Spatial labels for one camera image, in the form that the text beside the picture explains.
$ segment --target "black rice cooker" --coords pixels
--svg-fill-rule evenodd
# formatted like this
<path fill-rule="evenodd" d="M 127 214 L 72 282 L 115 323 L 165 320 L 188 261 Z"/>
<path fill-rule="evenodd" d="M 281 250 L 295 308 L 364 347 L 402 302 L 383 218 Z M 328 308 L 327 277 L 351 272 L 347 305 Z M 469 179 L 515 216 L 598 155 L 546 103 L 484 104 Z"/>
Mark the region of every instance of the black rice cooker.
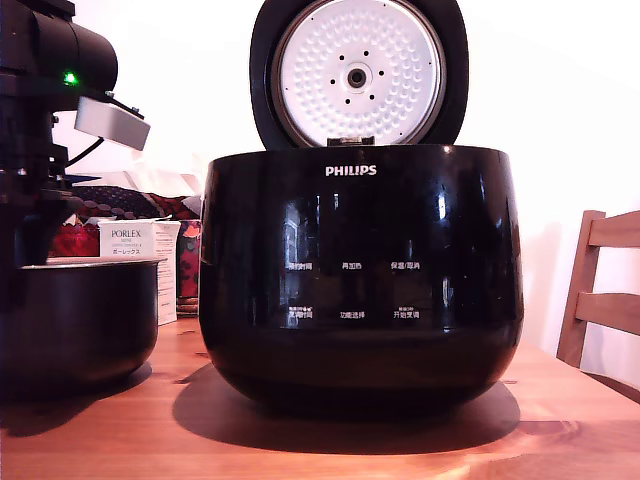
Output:
<path fill-rule="evenodd" d="M 213 364 L 285 410 L 433 412 L 495 384 L 521 334 L 506 154 L 454 146 L 455 0 L 267 0 L 265 152 L 215 160 L 200 323 Z"/>

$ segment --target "white wall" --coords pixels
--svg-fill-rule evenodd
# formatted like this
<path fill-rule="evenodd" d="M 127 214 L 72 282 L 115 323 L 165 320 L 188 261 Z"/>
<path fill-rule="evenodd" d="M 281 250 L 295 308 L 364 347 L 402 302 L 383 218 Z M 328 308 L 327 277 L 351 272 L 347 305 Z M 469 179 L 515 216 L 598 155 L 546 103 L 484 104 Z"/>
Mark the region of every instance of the white wall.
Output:
<path fill-rule="evenodd" d="M 152 125 L 144 160 L 202 171 L 209 159 L 259 150 L 248 93 L 251 29 L 262 0 L 76 0 L 76 22 L 120 60 L 117 97 Z M 555 354 L 582 211 L 640 209 L 640 6 L 631 0 L 459 0 L 471 51 L 460 144 L 512 159 L 527 316 L 524 338 Z M 56 139 L 79 152 L 92 139 Z M 130 168 L 103 146 L 76 171 Z M 597 291 L 640 293 L 640 255 L 604 251 Z M 640 385 L 640 339 L 589 327 L 583 368 Z"/>

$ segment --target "rice cooker lid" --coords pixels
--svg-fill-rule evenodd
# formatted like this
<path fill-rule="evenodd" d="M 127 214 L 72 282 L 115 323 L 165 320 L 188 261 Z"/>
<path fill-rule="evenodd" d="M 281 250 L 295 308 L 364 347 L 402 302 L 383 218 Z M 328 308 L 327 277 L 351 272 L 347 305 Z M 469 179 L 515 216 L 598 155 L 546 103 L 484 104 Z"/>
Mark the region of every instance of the rice cooker lid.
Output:
<path fill-rule="evenodd" d="M 455 0 L 269 0 L 251 46 L 254 118 L 267 149 L 453 144 L 468 65 Z"/>

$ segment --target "wooden table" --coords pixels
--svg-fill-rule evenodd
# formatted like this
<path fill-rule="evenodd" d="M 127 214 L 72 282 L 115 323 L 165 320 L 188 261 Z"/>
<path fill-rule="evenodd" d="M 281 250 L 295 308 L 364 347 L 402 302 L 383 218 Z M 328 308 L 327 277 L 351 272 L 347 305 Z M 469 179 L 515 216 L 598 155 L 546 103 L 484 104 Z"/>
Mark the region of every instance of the wooden table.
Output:
<path fill-rule="evenodd" d="M 528 345 L 455 414 L 396 423 L 264 412 L 195 320 L 161 327 L 150 365 L 102 398 L 5 410 L 2 480 L 640 478 L 640 406 Z"/>

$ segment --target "green light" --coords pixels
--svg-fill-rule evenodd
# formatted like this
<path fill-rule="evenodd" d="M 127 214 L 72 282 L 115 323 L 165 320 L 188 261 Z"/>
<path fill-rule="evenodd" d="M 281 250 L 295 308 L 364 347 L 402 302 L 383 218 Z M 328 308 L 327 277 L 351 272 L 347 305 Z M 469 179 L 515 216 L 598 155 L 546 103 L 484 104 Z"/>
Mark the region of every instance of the green light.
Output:
<path fill-rule="evenodd" d="M 67 72 L 64 74 L 64 83 L 66 83 L 67 85 L 77 85 L 78 78 L 76 77 L 75 73 Z"/>

